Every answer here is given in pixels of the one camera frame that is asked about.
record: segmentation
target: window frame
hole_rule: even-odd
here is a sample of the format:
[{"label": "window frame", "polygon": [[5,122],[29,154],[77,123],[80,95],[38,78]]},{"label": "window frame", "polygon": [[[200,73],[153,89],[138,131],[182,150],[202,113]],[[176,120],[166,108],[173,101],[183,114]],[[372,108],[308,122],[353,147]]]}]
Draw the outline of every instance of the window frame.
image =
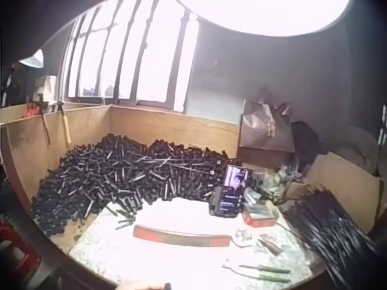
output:
[{"label": "window frame", "polygon": [[[81,50],[80,54],[80,62],[77,70],[77,76],[76,76],[76,95],[75,96],[70,96],[68,95],[68,90],[70,87],[70,75],[71,75],[71,66],[74,58],[74,52],[76,49],[77,42],[79,40],[79,35],[80,31],[82,29],[83,22],[85,20],[86,14],[90,13],[90,11],[85,12],[83,15],[79,16],[75,20],[73,20],[72,23],[72,28],[71,32],[69,33],[68,36],[68,41],[67,45],[62,57],[62,62],[59,70],[59,81],[58,81],[58,87],[57,87],[57,93],[59,98],[62,101],[65,102],[72,102],[72,103],[95,103],[95,104],[100,104],[100,105],[120,105],[120,106],[129,106],[129,107],[135,107],[135,106],[141,106],[141,107],[152,107],[152,108],[159,108],[167,111],[174,111],[174,106],[175,106],[175,99],[176,99],[176,87],[177,87],[177,81],[178,81],[178,73],[180,69],[180,62],[181,62],[181,54],[183,51],[183,44],[184,44],[184,39],[187,31],[187,25],[190,21],[190,15],[192,12],[185,10],[183,16],[180,18],[180,29],[179,29],[179,34],[177,38],[177,43],[175,46],[175,51],[174,51],[174,57],[172,60],[171,64],[171,72],[169,74],[169,80],[167,84],[167,93],[166,93],[166,99],[165,101],[147,101],[147,100],[137,100],[137,87],[138,87],[138,81],[140,77],[140,69],[141,69],[141,62],[143,60],[143,55],[144,51],[147,46],[147,38],[149,34],[149,29],[152,25],[152,20],[154,17],[154,13],[156,11],[157,5],[159,2],[162,0],[153,0],[152,2],[152,7],[150,9],[149,15],[146,18],[146,26],[145,26],[145,31],[143,33],[143,38],[141,40],[141,45],[140,49],[138,50],[138,55],[135,63],[135,69],[134,69],[134,76],[131,84],[131,92],[129,98],[119,98],[119,87],[120,87],[120,76],[121,76],[121,71],[122,71],[122,63],[125,55],[125,50],[126,50],[126,45],[128,42],[128,37],[131,32],[131,29],[133,27],[133,24],[135,22],[135,17],[137,15],[138,8],[141,4],[141,0],[136,0],[136,3],[134,5],[134,9],[132,11],[131,17],[127,23],[126,26],[126,33],[122,45],[122,49],[120,50],[120,57],[119,57],[119,62],[118,62],[118,67],[117,67],[117,72],[115,75],[115,84],[114,84],[114,92],[113,96],[104,96],[104,95],[99,95],[99,90],[100,90],[100,83],[101,83],[101,70],[103,66],[103,60],[104,60],[104,55],[106,54],[106,46],[110,37],[110,32],[111,30],[117,25],[115,24],[115,16],[117,15],[117,12],[119,11],[119,7],[122,5],[122,2],[125,0],[118,0],[117,1],[117,6],[115,8],[114,15],[111,19],[110,25],[105,28],[107,30],[107,37],[105,39],[104,43],[104,50],[102,52],[102,55],[100,56],[99,59],[99,66],[98,66],[98,71],[97,71],[97,78],[96,78],[96,85],[94,87],[94,92],[97,95],[94,96],[80,96],[80,78],[81,78],[81,71],[82,71],[82,63],[83,63],[83,58],[85,54],[85,49],[87,46],[88,42],[88,37],[92,33],[92,27],[93,27],[93,22],[98,15],[98,12],[103,5],[102,2],[99,4],[92,16],[91,22],[89,23],[89,27],[85,33],[85,40],[83,41],[83,47]],[[183,106],[183,111],[181,113],[185,113],[186,109],[186,102],[187,102],[187,95],[189,92],[189,87],[191,83],[191,78],[192,78],[192,71],[194,67],[194,62],[195,62],[195,57],[196,57],[196,52],[197,52],[197,43],[195,44],[195,49],[194,49],[194,54],[193,54],[193,59],[192,59],[192,65],[190,68],[189,72],[189,80],[187,84],[187,91],[186,95],[184,96],[184,106]]]}]

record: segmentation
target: ceiling light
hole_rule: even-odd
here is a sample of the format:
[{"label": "ceiling light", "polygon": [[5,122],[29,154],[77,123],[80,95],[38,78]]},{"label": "ceiling light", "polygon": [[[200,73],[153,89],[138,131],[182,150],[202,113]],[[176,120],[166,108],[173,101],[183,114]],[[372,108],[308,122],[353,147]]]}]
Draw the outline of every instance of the ceiling light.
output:
[{"label": "ceiling light", "polygon": [[177,0],[201,18],[243,33],[295,36],[335,23],[352,0]]}]

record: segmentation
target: pile of black bolts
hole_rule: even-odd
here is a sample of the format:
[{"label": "pile of black bolts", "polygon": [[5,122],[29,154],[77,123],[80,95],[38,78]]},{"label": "pile of black bolts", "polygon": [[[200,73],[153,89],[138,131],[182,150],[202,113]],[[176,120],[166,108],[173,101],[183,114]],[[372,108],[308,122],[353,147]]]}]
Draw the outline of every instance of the pile of black bolts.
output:
[{"label": "pile of black bolts", "polygon": [[[109,134],[96,145],[77,146],[61,158],[59,167],[40,181],[31,212],[47,236],[63,233],[70,219],[83,224],[105,207],[129,225],[144,201],[149,205],[159,198],[207,201],[231,164],[241,165],[225,151],[184,148],[163,140],[147,147]],[[121,209],[107,207],[111,201]]]}]

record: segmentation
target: phone screen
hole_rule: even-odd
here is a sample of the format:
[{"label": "phone screen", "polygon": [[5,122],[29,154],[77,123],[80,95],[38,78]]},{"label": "phone screen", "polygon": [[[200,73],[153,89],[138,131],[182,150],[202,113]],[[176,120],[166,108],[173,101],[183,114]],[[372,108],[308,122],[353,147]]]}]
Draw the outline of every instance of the phone screen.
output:
[{"label": "phone screen", "polygon": [[246,187],[248,170],[236,166],[228,166],[222,186],[219,209],[223,213],[237,214]]}]

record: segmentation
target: hand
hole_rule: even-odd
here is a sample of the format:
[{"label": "hand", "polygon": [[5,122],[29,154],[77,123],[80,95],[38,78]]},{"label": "hand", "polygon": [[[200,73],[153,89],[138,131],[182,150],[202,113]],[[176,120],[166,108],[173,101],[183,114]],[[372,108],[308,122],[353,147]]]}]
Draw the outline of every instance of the hand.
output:
[{"label": "hand", "polygon": [[131,282],[118,286],[115,290],[164,290],[162,283]]}]

